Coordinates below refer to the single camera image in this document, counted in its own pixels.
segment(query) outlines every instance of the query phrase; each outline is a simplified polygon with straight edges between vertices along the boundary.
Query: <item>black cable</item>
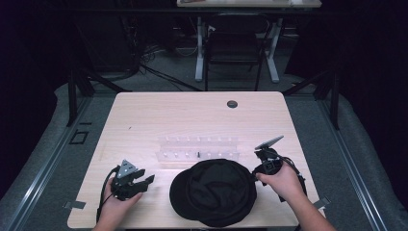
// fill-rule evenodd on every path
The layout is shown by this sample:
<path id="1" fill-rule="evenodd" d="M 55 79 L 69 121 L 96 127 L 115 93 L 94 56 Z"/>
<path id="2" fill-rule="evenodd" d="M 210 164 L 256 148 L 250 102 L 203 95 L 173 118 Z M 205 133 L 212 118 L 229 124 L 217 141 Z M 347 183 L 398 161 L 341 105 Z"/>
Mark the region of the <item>black cable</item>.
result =
<path id="1" fill-rule="evenodd" d="M 120 166 L 115 167 L 114 169 L 111 170 L 111 172 L 109 172 L 109 174 L 106 176 L 105 182 L 103 183 L 102 186 L 102 192 L 101 192 L 101 197 L 99 200 L 99 208 L 96 210 L 96 222 L 99 221 L 99 217 L 101 216 L 101 211 L 102 211 L 102 206 L 105 204 L 105 202 L 109 199 L 109 197 L 111 197 L 114 193 L 112 193 L 111 195 L 108 196 L 108 198 L 106 198 L 104 200 L 104 195 L 105 195 L 105 189 L 106 189 L 106 184 L 108 183 L 109 178 L 111 178 L 112 173 L 114 172 L 118 172 L 120 169 Z"/>
<path id="2" fill-rule="evenodd" d="M 172 77 L 172 76 L 170 76 L 170 75 L 164 74 L 163 72 L 160 72 L 160 71 L 158 71 L 158 70 L 152 69 L 151 67 L 149 67 L 149 66 L 147 66 L 147 65 L 145 65 L 145 64 L 140 64 L 140 66 L 143 67 L 146 71 L 148 71 L 148 72 L 150 72 L 150 73 L 152 73 L 152 74 L 158 76 L 159 78 L 168 80 L 170 83 L 175 83 L 175 84 L 178 84 L 178 85 L 187 87 L 187 88 L 189 88 L 189 89 L 191 89 L 191 90 L 202 91 L 202 90 L 200 90 L 200 89 L 198 89 L 198 88 L 196 88 L 196 87 L 194 87 L 194 86 L 192 86 L 192 85 L 189 85 L 189 84 L 186 84 L 186 83 L 182 82 L 181 80 L 179 80 L 179 79 L 177 79 L 177 78 L 175 78 L 175 77 Z"/>

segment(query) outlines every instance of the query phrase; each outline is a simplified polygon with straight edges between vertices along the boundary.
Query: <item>floor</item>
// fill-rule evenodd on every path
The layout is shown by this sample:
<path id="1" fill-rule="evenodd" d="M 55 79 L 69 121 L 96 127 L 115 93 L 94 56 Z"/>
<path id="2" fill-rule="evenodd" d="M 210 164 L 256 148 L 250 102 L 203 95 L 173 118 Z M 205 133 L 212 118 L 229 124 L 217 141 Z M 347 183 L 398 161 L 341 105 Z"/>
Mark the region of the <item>floor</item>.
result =
<path id="1" fill-rule="evenodd" d="M 283 91 L 302 79 L 284 74 L 295 39 L 283 38 L 278 44 L 275 62 L 281 81 L 273 84 L 264 65 L 259 90 Z M 195 88 L 204 83 L 194 80 L 195 56 L 158 51 L 150 54 L 146 65 L 175 76 Z M 214 68 L 210 90 L 252 90 L 253 73 L 246 69 Z M 117 75 L 104 77 L 133 91 L 191 90 L 146 72 L 143 68 L 131 78 L 115 81 Z M 70 210 L 88 168 L 93 150 L 115 100 L 115 93 L 92 82 L 94 97 L 78 92 L 78 118 L 68 122 L 67 86 L 56 90 L 58 107 L 30 160 L 8 193 L 0 201 L 1 230 L 71 230 L 66 225 Z M 390 187 L 363 126 L 346 99 L 341 97 L 339 124 L 335 130 L 328 119 L 328 101 L 316 101 L 315 86 L 287 96 L 286 101 L 310 166 L 320 197 L 331 200 L 325 209 L 327 218 L 339 230 L 407 230 L 408 217 Z M 88 136 L 83 144 L 72 144 L 78 131 Z M 268 230 L 293 230 L 293 227 L 268 227 Z"/>

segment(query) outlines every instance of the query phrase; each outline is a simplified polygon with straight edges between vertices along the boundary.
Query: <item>table leg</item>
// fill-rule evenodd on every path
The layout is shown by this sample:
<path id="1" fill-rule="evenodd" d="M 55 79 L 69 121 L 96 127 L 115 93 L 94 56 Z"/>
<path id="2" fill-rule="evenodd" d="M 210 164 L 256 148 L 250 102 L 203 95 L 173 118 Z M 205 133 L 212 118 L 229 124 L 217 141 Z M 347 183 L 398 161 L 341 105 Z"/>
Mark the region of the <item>table leg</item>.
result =
<path id="1" fill-rule="evenodd" d="M 273 23 L 272 32 L 271 32 L 272 42 L 270 43 L 269 51 L 266 52 L 270 78 L 272 80 L 272 83 L 275 83 L 275 84 L 279 83 L 279 76 L 278 76 L 278 71 L 276 70 L 275 62 L 273 60 L 273 54 L 275 53 L 276 44 L 279 40 L 281 28 L 282 28 L 282 18 L 279 18 L 277 22 Z"/>
<path id="2" fill-rule="evenodd" d="M 203 57 L 203 35 L 202 35 L 202 23 L 201 17 L 197 19 L 197 64 L 195 66 L 195 81 L 201 82 L 203 80 L 203 65 L 204 65 L 204 57 Z"/>

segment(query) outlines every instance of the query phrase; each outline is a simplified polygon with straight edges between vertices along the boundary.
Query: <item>dark background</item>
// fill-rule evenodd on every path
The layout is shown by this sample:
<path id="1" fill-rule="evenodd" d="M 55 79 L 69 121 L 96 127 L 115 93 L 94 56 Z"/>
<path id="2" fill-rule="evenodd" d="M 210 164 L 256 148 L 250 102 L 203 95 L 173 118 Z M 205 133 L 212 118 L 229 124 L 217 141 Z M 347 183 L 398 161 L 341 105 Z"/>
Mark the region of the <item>dark background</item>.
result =
<path id="1" fill-rule="evenodd" d="M 150 6 L 145 7 L 171 6 L 169 2 L 173 1 L 148 2 Z M 341 94 L 368 131 L 395 194 L 408 208 L 408 189 L 404 187 L 408 177 L 405 170 L 408 165 L 408 16 L 405 13 L 408 3 L 403 0 L 322 0 L 322 3 L 320 11 L 356 14 L 342 19 L 300 20 L 299 41 L 286 72 L 311 78 L 342 57 L 336 69 L 341 76 Z M 45 4 L 67 5 L 60 1 Z M 100 4 L 115 6 L 108 0 Z M 122 21 L 117 17 L 96 20 L 98 26 L 90 26 L 96 34 L 87 37 L 90 41 L 83 41 L 81 33 L 89 33 L 92 19 L 83 16 L 71 20 L 42 9 L 39 1 L 0 3 L 1 196 L 49 123 L 57 103 L 54 90 L 67 82 L 72 66 L 119 72 L 137 68 L 132 56 L 135 51 L 130 48 L 120 29 Z M 155 25 L 164 28 L 168 25 L 168 20 L 166 23 L 157 20 Z M 144 27 L 150 28 L 153 35 L 157 32 L 148 23 Z M 157 37 L 158 42 L 171 49 L 171 35 L 163 38 L 166 37 Z M 114 41 L 112 50 L 103 49 L 108 39 Z M 88 42 L 96 45 L 89 47 Z"/>

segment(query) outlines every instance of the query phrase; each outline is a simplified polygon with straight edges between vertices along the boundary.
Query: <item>table top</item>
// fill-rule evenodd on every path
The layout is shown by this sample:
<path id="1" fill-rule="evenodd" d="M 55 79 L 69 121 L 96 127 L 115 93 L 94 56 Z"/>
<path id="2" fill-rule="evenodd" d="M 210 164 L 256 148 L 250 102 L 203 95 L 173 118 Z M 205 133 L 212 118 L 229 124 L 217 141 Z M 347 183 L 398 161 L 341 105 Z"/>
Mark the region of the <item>table top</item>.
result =
<path id="1" fill-rule="evenodd" d="M 238 106 L 230 108 L 234 100 Z M 126 159 L 146 173 L 155 174 L 143 198 L 121 223 L 122 228 L 205 228 L 199 221 L 179 217 L 169 201 L 169 186 L 174 177 L 195 163 L 159 162 L 162 137 L 212 137 L 237 139 L 238 162 L 252 171 L 260 160 L 254 148 L 283 135 L 273 146 L 291 158 L 306 178 L 308 196 L 318 201 L 285 99 L 280 92 L 124 92 L 117 95 L 89 169 L 77 196 L 86 202 L 83 210 L 73 209 L 68 219 L 71 228 L 92 228 L 105 177 Z M 289 205 L 279 201 L 270 187 L 256 183 L 258 198 L 251 213 L 230 227 L 296 226 Z"/>
<path id="2" fill-rule="evenodd" d="M 201 7 L 201 8 L 319 8 L 319 0 L 201 0 L 183 3 L 177 0 L 178 7 Z"/>

